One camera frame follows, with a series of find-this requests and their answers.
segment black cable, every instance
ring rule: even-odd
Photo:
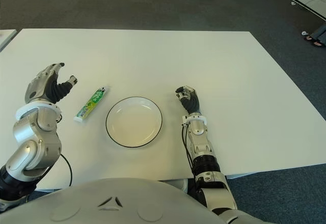
[[[184,132],[184,127],[182,127],[182,131],[181,131],[182,142],[183,142],[183,145],[184,145],[186,154],[187,154],[187,159],[188,159],[189,166],[190,166],[191,170],[193,171],[193,165],[194,165],[194,163],[192,161],[191,155],[190,155],[189,150],[187,148],[187,132],[188,132],[188,126],[186,128],[185,139],[184,139],[183,132]]]
[[[63,154],[60,154],[60,156],[63,157],[64,160],[65,160],[65,161],[67,162],[67,164],[68,164],[68,167],[69,167],[69,170],[70,170],[70,183],[69,183],[69,186],[71,186],[71,184],[72,184],[72,169],[71,169],[71,166],[70,166],[70,164],[69,164],[69,161],[67,160],[67,158],[66,158]]]

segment sandal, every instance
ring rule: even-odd
[[[324,44],[322,44],[321,42],[318,42],[318,41],[312,43],[312,45],[313,45],[314,47],[324,47],[324,46],[325,46]]]
[[[314,41],[314,39],[311,36],[304,37],[304,40],[307,41],[307,42]]]

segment gray carpet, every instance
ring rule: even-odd
[[[302,30],[311,32],[323,21],[300,6],[291,6],[290,0],[0,0],[0,3],[0,29],[250,31],[326,118],[326,48],[313,48],[301,36]],[[322,219],[326,218],[325,171],[326,165],[320,165],[259,173],[229,182],[239,207],[266,221],[326,223]]]

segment shoe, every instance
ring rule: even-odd
[[[324,45],[323,43],[318,42],[318,41],[312,43],[312,45],[313,45],[314,47],[325,47],[325,45]]]
[[[304,40],[307,41],[307,42],[315,41],[311,36],[305,36]]]

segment robot forearm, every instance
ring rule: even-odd
[[[19,148],[0,171],[0,211],[19,204],[33,192],[61,154],[57,122],[61,111],[55,105],[77,82],[74,76],[58,85],[58,71],[64,64],[54,64],[41,71],[26,91],[26,105],[16,113],[13,133]]]
[[[212,211],[237,209],[207,138],[207,122],[200,113],[196,91],[186,86],[178,88],[176,92],[182,105],[189,112],[188,116],[183,117],[182,126],[186,128],[185,137],[191,142],[188,148],[199,201]]]

